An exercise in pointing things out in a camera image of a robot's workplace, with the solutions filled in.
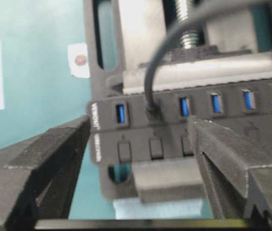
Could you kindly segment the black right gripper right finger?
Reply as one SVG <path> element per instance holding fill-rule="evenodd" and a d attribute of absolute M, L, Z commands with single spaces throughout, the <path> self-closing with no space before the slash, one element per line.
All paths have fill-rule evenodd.
<path fill-rule="evenodd" d="M 272 146 L 194 115 L 187 130 L 213 217 L 250 219 L 272 230 Z"/>

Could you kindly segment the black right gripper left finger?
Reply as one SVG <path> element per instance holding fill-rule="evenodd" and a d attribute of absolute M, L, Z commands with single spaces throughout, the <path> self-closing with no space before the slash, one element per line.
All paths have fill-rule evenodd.
<path fill-rule="evenodd" d="M 68 218 L 89 136 L 83 115 L 0 149 L 0 231 Z"/>

